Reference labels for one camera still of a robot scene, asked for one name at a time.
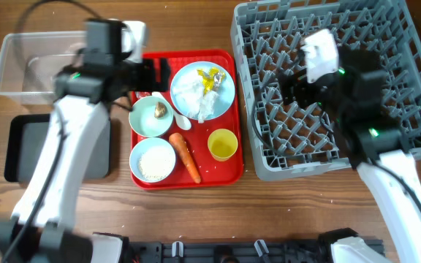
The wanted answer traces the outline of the brown food scrap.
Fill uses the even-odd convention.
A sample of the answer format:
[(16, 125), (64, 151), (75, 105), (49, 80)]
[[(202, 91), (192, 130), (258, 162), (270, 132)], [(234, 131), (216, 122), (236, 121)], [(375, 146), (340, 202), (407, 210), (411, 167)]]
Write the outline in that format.
[(157, 102), (154, 110), (154, 117), (157, 119), (163, 118), (167, 114), (167, 106), (162, 102)]

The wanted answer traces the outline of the mint green bowl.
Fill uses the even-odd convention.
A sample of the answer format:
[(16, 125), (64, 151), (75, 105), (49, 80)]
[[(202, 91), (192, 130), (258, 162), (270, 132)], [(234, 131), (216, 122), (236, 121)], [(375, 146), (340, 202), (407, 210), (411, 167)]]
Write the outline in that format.
[[(155, 117), (158, 103), (165, 106), (165, 114), (160, 118)], [(163, 98), (147, 96), (137, 100), (132, 105), (129, 113), (129, 125), (132, 130), (143, 137), (160, 137), (172, 126), (174, 115), (170, 103)]]

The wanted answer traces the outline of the light blue bowl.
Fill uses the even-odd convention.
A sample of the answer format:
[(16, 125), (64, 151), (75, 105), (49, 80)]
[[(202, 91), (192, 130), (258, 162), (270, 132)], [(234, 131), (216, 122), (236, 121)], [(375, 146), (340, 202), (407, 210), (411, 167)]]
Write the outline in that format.
[(168, 141), (152, 137), (138, 142), (129, 156), (129, 166), (134, 178), (143, 183), (158, 183), (174, 170), (175, 150)]

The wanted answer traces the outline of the pile of white rice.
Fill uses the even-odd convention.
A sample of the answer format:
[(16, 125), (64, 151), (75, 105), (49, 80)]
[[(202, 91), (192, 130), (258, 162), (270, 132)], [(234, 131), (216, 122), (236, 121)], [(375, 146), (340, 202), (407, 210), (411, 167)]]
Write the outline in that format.
[(165, 179), (175, 167), (175, 154), (165, 146), (153, 146), (137, 162), (142, 177), (149, 182)]

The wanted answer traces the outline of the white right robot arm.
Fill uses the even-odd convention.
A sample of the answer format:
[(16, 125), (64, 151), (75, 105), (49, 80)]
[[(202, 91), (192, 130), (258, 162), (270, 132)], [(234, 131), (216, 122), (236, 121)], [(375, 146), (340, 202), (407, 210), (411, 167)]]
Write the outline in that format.
[(372, 193), (399, 258), (421, 262), (421, 184), (399, 121), (382, 108), (388, 73), (373, 51), (339, 47), (333, 54), (334, 68), (314, 77), (321, 67), (312, 60), (320, 57), (297, 52), (305, 69), (277, 75), (284, 104), (319, 105), (338, 149)]

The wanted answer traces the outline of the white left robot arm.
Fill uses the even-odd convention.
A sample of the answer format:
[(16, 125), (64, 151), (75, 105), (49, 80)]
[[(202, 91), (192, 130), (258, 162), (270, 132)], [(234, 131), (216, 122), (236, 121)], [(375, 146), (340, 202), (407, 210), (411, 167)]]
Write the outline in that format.
[(141, 21), (90, 19), (86, 45), (53, 80), (56, 100), (34, 174), (12, 215), (0, 221), (3, 262), (130, 262), (121, 235), (76, 235), (77, 196), (110, 108), (133, 91), (166, 91), (165, 59), (143, 58)]

